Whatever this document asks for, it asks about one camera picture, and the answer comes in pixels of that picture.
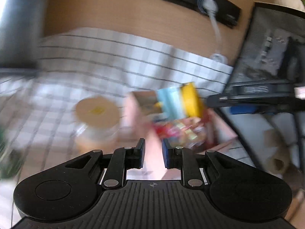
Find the pink box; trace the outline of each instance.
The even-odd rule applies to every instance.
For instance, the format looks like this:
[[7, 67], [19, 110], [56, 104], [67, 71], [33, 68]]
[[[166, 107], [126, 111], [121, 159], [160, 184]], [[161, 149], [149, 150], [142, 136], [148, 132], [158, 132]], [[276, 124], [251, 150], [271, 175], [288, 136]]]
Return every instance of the pink box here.
[[[145, 180], [172, 180], [180, 179], [181, 173], [178, 169], [168, 170], [164, 166], [162, 155], [162, 143], [152, 127], [151, 121], [143, 115], [141, 107], [157, 102], [154, 91], [131, 92], [125, 99], [123, 111], [123, 124], [131, 126], [137, 138], [145, 138], [146, 149], [144, 159]], [[217, 134], [218, 145], [210, 148], [219, 152], [225, 152], [236, 140], [236, 133], [212, 110], [208, 113]]]

